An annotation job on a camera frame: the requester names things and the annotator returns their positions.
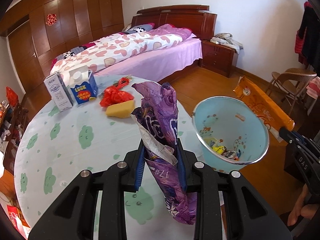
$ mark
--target light blue trash can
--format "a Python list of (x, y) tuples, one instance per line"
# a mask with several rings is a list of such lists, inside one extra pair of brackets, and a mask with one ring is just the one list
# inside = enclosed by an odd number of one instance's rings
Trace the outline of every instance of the light blue trash can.
[[(229, 173), (256, 163), (269, 147), (269, 134), (263, 122), (242, 101), (229, 97), (211, 97), (201, 101), (192, 113), (193, 126), (202, 143), (206, 164)], [(204, 138), (217, 139), (215, 146), (241, 150), (238, 161), (227, 159), (213, 151)]]

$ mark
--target bed sheet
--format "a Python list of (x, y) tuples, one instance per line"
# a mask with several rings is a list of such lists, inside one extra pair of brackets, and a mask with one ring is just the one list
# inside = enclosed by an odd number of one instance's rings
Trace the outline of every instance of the bed sheet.
[(148, 51), (116, 63), (96, 76), (132, 75), (158, 82), (202, 58), (201, 41), (190, 39), (167, 49)]

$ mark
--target metal screw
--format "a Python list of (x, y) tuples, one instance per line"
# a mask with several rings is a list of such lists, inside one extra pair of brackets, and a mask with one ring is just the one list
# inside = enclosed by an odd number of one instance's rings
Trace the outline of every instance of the metal screw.
[(231, 176), (234, 178), (239, 178), (241, 176), (241, 173), (239, 171), (233, 171), (231, 172)]
[(117, 164), (118, 168), (125, 168), (127, 166), (126, 162), (118, 162)]
[(198, 168), (198, 169), (201, 169), (204, 167), (204, 164), (202, 162), (196, 162), (195, 163), (195, 167)]
[(81, 171), (81, 173), (80, 173), (81, 177), (84, 177), (84, 178), (88, 177), (89, 174), (90, 174), (90, 171), (88, 171), (88, 170)]

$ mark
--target striped cloth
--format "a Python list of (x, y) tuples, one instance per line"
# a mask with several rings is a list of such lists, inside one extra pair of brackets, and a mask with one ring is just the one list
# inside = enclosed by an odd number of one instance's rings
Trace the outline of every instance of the striped cloth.
[(320, 77), (315, 77), (307, 86), (307, 94), (314, 99), (320, 95)]

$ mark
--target trash can rim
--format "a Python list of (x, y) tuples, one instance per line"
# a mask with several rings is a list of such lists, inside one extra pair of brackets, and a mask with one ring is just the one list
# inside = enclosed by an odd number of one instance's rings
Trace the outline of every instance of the trash can rim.
[(210, 98), (206, 98), (206, 99), (202, 100), (202, 101), (199, 102), (199, 103), (196, 105), (196, 107), (193, 109), (193, 112), (192, 112), (192, 115), (191, 115), (191, 117), (192, 117), (192, 125), (193, 125), (194, 129), (196, 130), (196, 134), (197, 134), (197, 137), (198, 137), (199, 141), (200, 141), (200, 142), (202, 143), (202, 145), (203, 145), (204, 147), (206, 147), (206, 149), (207, 149), (209, 152), (211, 152), (213, 155), (215, 155), (215, 156), (218, 157), (219, 159), (221, 159), (221, 160), (223, 160), (223, 161), (225, 161), (225, 162), (231, 163), (231, 164), (236, 164), (236, 165), (249, 165), (249, 164), (256, 163), (256, 162), (260, 161), (260, 160), (266, 155), (266, 153), (267, 153), (267, 151), (268, 151), (268, 148), (269, 148), (269, 143), (270, 143), (269, 132), (268, 132), (267, 127), (266, 127), (264, 124), (263, 124), (263, 128), (264, 128), (265, 133), (266, 133), (266, 135), (267, 135), (267, 144), (266, 144), (266, 147), (265, 147), (265, 149), (264, 149), (263, 154), (262, 154), (259, 158), (255, 159), (255, 160), (252, 160), (252, 161), (240, 162), (240, 161), (234, 161), (234, 160), (227, 159), (227, 158), (223, 157), (222, 155), (219, 155), (219, 154), (217, 154), (216, 152), (214, 152), (214, 151), (205, 143), (205, 141), (204, 141), (203, 138), (200, 136), (200, 134), (199, 134), (199, 132), (198, 132), (198, 129), (197, 129), (197, 127), (196, 127), (196, 124), (195, 124), (195, 114), (196, 114), (196, 109), (198, 108), (198, 106), (199, 106), (201, 103), (203, 103), (203, 102), (205, 102), (205, 101), (207, 101), (207, 100), (213, 99), (213, 98), (229, 98), (229, 99), (233, 99), (233, 100), (239, 101), (239, 102), (241, 102), (242, 104), (244, 104), (244, 105), (251, 111), (251, 109), (250, 109), (244, 102), (242, 102), (241, 100), (236, 99), (236, 98), (225, 97), (225, 96), (215, 96), (215, 97), (210, 97)]

